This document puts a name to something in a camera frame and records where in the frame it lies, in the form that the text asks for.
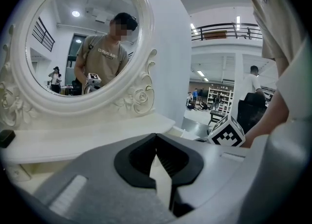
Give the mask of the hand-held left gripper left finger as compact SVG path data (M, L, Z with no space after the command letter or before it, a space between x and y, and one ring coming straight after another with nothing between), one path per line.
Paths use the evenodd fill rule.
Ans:
M153 188L133 187L116 171L115 156L145 135L81 154L34 193L33 207L49 224L168 224L176 217Z

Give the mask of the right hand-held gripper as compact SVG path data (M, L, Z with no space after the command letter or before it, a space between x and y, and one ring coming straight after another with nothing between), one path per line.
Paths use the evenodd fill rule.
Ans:
M208 135L208 142L222 146L240 147L245 142L243 128L228 114L217 122Z

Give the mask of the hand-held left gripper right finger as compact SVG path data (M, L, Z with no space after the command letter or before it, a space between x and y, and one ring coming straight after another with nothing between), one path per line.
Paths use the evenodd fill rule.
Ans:
M248 149L171 135L156 137L156 194L176 217L199 208L227 182Z

